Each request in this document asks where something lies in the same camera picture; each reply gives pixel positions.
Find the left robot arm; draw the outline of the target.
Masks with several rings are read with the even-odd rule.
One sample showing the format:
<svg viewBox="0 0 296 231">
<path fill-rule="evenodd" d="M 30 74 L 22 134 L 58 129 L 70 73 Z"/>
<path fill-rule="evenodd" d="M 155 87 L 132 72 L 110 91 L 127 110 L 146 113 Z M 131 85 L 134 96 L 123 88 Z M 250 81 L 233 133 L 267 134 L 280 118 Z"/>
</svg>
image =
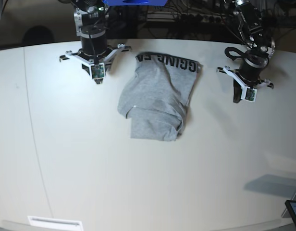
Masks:
<svg viewBox="0 0 296 231">
<path fill-rule="evenodd" d="M 228 10 L 237 25 L 238 38 L 246 46 L 246 51 L 228 47 L 225 55 L 232 61 L 240 60 L 238 69 L 223 68 L 223 72 L 233 78 L 233 102 L 254 102 L 261 87 L 274 88 L 269 79 L 261 79 L 261 72 L 267 68 L 275 51 L 275 40 L 264 31 L 261 13 L 248 0 L 232 0 Z"/>
</svg>

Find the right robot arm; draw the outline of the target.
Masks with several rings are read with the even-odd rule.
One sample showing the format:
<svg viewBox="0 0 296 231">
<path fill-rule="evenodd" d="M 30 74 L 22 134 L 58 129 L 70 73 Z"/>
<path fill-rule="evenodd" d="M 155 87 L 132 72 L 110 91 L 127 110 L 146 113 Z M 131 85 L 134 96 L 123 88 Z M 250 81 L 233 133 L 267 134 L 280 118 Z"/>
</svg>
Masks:
<svg viewBox="0 0 296 231">
<path fill-rule="evenodd" d="M 81 48 L 76 56 L 88 61 L 83 70 L 96 84 L 102 84 L 105 77 L 105 57 L 112 51 L 106 38 L 105 18 L 109 7 L 101 0 L 72 0 L 76 35 Z"/>
</svg>

